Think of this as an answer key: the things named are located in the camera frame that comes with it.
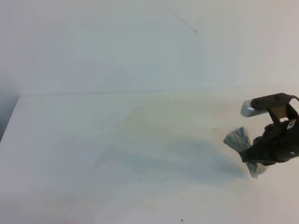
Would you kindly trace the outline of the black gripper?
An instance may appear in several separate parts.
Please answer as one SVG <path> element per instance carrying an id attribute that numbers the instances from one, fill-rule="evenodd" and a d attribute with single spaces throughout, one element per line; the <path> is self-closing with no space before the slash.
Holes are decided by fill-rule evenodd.
<path id="1" fill-rule="evenodd" d="M 279 125 L 268 125 L 253 145 L 239 152 L 242 162 L 271 166 L 299 156 L 299 120 L 286 120 Z"/>

